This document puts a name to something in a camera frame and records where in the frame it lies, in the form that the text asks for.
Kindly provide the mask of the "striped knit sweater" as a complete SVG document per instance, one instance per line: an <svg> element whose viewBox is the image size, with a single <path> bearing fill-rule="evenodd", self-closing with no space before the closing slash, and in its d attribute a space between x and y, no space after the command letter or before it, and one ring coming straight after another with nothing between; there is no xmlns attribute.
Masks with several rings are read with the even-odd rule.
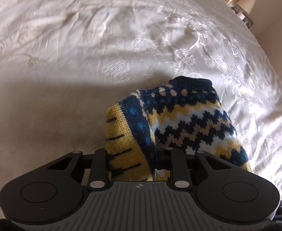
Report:
<svg viewBox="0 0 282 231"><path fill-rule="evenodd" d="M158 148L185 154L206 151L249 171L247 153L208 79L176 77L136 90L108 109L106 151L111 177L119 181L164 180Z"/></svg>

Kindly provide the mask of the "cream embroidered bedspread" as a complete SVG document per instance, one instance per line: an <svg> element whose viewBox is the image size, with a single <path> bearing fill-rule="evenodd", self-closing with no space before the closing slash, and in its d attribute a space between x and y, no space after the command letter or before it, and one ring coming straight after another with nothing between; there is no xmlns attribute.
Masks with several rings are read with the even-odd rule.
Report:
<svg viewBox="0 0 282 231"><path fill-rule="evenodd" d="M177 76L212 81L282 197L282 83L223 0L0 0L0 190L102 148L109 107Z"/></svg>

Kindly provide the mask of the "cream table lamp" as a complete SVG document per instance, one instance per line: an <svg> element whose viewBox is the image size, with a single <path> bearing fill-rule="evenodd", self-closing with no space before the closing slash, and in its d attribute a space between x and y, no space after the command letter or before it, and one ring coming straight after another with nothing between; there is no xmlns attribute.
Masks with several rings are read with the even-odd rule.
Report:
<svg viewBox="0 0 282 231"><path fill-rule="evenodd" d="M232 0L229 3L229 7L249 29L254 24L253 20L250 18L250 13L252 11L252 8L254 7L254 4L255 0Z"/></svg>

